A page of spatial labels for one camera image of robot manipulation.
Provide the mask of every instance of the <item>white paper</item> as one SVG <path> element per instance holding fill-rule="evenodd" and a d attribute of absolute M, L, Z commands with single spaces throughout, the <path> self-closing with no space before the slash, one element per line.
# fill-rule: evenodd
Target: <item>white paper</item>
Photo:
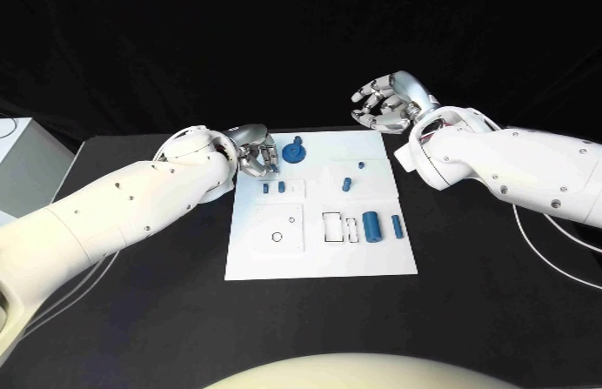
<path fill-rule="evenodd" d="M 296 135 L 303 138 L 307 151 L 301 163 L 290 164 L 281 158 L 278 174 L 264 178 L 238 174 L 226 280 L 416 274 L 382 134 L 376 131 L 272 134 L 278 153 Z M 347 177 L 352 188 L 344 192 Z M 278 193 L 278 181 L 285 181 L 285 193 Z M 379 215 L 383 234 L 379 243 L 368 243 L 365 239 L 362 216 L 368 211 Z M 342 213 L 343 243 L 326 242 L 324 212 Z M 402 239 L 395 237 L 392 215 L 402 220 Z M 353 224 L 347 223 L 349 218 L 355 219 L 357 243 L 350 242 L 355 232 L 349 230 Z M 278 241 L 272 239 L 277 232 Z"/>

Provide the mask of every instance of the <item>white device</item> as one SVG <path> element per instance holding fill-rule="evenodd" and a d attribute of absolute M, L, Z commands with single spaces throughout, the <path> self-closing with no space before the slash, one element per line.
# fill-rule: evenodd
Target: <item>white device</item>
<path fill-rule="evenodd" d="M 262 176 L 277 162 L 264 125 L 245 125 L 228 135 L 190 127 L 172 136 L 153 161 L 110 173 L 0 228 L 0 365 L 59 286 L 231 191 L 239 166 Z"/>
<path fill-rule="evenodd" d="M 352 100 L 366 96 L 365 107 L 352 113 L 365 126 L 399 134 L 415 122 L 395 156 L 431 187 L 442 190 L 473 178 L 500 200 L 602 227 L 599 144 L 549 132 L 501 129 L 477 110 L 441 107 L 405 71 L 379 77 Z M 376 116 L 370 111 L 382 99 L 383 115 Z"/>

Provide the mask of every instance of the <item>black table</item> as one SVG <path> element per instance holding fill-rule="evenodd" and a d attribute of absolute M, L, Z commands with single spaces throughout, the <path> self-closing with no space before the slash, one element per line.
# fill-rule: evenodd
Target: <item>black table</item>
<path fill-rule="evenodd" d="M 150 159 L 166 137 L 92 138 L 58 198 Z M 121 252 L 87 297 L 18 346 L 0 387 L 198 388 L 327 352 L 437 359 L 522 386 L 602 384 L 602 292 L 545 265 L 483 185 L 437 191 L 393 160 L 404 137 L 383 139 L 418 276 L 226 282 L 231 192 Z M 592 255 L 520 214 L 555 262 L 602 278 Z"/>

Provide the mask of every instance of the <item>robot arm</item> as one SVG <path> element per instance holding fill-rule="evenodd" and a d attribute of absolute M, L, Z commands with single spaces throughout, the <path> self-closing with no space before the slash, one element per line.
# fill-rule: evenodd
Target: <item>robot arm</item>
<path fill-rule="evenodd" d="M 110 173 L 0 228 L 0 365 L 59 286 L 231 191 L 238 165 L 255 176 L 277 170 L 267 127 L 245 125 L 231 133 L 236 141 L 202 126 L 183 130 L 153 161 Z"/>
<path fill-rule="evenodd" d="M 406 126 L 415 122 L 408 144 L 395 156 L 431 187 L 442 190 L 465 178 L 477 179 L 500 200 L 602 227 L 599 144 L 535 130 L 503 130 L 477 110 L 441 107 L 405 71 L 366 86 L 353 100 L 372 96 L 353 117 L 386 133 L 404 132 L 380 124 L 388 115 L 395 114 Z M 372 116 L 368 112 L 386 95 L 383 115 Z M 388 102 L 398 104 L 395 111 L 388 112 Z"/>

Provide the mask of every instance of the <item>blue part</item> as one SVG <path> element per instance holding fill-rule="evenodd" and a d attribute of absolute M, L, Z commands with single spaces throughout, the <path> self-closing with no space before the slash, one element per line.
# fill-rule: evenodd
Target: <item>blue part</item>
<path fill-rule="evenodd" d="M 404 231 L 402 231 L 402 221 L 399 220 L 399 215 L 392 216 L 393 220 L 393 228 L 395 228 L 395 236 L 398 239 L 404 238 Z"/>
<path fill-rule="evenodd" d="M 301 143 L 301 137 L 297 135 L 293 144 L 287 144 L 283 149 L 283 159 L 291 164 L 297 164 L 300 161 L 304 161 L 306 147 Z"/>
<path fill-rule="evenodd" d="M 383 234 L 380 233 L 379 216 L 376 215 L 376 212 L 365 212 L 365 214 L 362 215 L 362 220 L 365 221 L 366 241 L 369 243 L 378 243 L 379 241 L 383 241 Z"/>
<path fill-rule="evenodd" d="M 352 179 L 350 178 L 344 178 L 343 191 L 349 191 L 349 188 L 350 187 L 352 187 Z"/>

